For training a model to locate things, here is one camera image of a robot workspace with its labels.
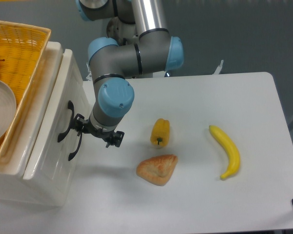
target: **bread roll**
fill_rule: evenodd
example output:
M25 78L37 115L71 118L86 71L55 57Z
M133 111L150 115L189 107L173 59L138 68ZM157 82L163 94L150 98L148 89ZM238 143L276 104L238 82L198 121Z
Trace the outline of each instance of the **bread roll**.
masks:
M165 185L178 162L176 155L160 155L140 162L137 175L146 181L158 185Z

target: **black handle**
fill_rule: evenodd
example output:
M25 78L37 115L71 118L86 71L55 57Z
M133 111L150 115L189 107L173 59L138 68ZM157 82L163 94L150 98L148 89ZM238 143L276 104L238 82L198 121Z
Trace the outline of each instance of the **black handle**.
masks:
M68 161L72 160L76 156L77 152L79 151L80 145L82 144L82 138L83 138L83 133L80 133L77 149L74 152L69 154Z
M65 137L69 133L69 130L71 129L71 126L72 126L73 121L74 121L74 104L73 104L73 102L71 100L68 101L67 108L72 111L72 115L70 117L70 121L69 121L67 130L58 135L58 142L61 142L62 140L65 139Z

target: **wicker basket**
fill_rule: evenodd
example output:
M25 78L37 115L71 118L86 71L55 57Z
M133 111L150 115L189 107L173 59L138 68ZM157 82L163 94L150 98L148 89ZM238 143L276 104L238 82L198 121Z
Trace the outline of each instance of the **wicker basket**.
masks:
M0 21L0 80L10 86L17 110L5 137L0 139L0 157L14 136L25 110L28 94L35 81L37 66L51 35L51 30L32 25Z

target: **banana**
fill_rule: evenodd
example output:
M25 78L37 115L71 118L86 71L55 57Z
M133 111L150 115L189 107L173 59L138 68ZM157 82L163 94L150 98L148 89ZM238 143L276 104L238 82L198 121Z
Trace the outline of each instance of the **banana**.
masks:
M234 175L238 172L240 167L240 153L230 137L219 127L210 125L209 132L224 148L228 155L229 164L227 170L220 176L221 179L226 179L227 177Z

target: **white plate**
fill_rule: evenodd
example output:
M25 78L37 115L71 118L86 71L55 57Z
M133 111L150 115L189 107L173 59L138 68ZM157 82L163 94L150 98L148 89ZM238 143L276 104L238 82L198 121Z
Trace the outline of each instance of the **white plate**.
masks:
M8 85L0 81L0 137L12 123L16 112L16 99Z

